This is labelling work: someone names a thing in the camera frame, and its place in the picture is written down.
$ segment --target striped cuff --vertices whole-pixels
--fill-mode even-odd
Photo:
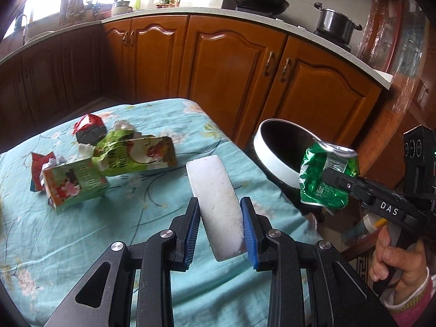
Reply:
[[[394,305],[394,290],[391,291],[389,296],[383,302],[384,306],[389,310],[390,313],[400,313],[404,312],[413,306],[415,306],[422,297],[426,294],[427,288],[429,288],[429,280],[430,280],[430,271],[427,267],[427,277],[424,283],[406,300],[404,300],[401,304]]]

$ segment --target silver bolt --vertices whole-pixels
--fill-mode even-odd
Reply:
[[[271,230],[268,231],[268,235],[269,235],[270,237],[277,238],[277,237],[280,237],[280,236],[282,235],[282,231],[273,228],[273,229],[271,229]]]
[[[169,238],[173,235],[173,231],[166,229],[161,231],[161,237],[162,238]]]
[[[331,248],[331,243],[326,241],[326,240],[321,240],[318,242],[319,247],[321,247],[321,249],[330,249]]]
[[[110,246],[110,248],[115,252],[122,250],[123,247],[124,247],[124,243],[119,241],[112,243],[112,246]]]

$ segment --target hand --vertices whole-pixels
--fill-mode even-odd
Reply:
[[[373,281],[384,280],[389,271],[387,265],[403,270],[403,274],[395,286],[394,304],[398,305],[413,294],[426,280],[427,262],[424,244],[419,239],[413,251],[389,246],[391,236],[385,225],[376,242],[376,251],[369,270]]]

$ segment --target kitchen cabinet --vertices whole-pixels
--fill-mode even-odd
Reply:
[[[131,19],[104,23],[100,41],[100,82],[103,96],[131,103],[128,34]]]
[[[286,34],[234,19],[191,16],[180,92],[243,148],[254,133]]]
[[[350,146],[381,89],[338,56],[289,36],[259,122],[285,119]]]
[[[37,134],[25,95],[21,56],[0,66],[0,153]]]
[[[22,52],[25,91],[38,132],[68,116],[62,77],[60,36],[41,41]]]
[[[61,36],[62,70],[70,111],[101,96],[99,31],[101,26],[76,29]]]
[[[136,102],[178,96],[187,16],[132,20],[129,70]]]

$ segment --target crushed green can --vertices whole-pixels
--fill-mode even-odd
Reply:
[[[322,181],[321,174],[325,168],[356,177],[360,174],[356,151],[317,141],[306,150],[301,164],[298,176],[301,202],[325,207],[328,211],[341,209],[348,204],[348,192]]]

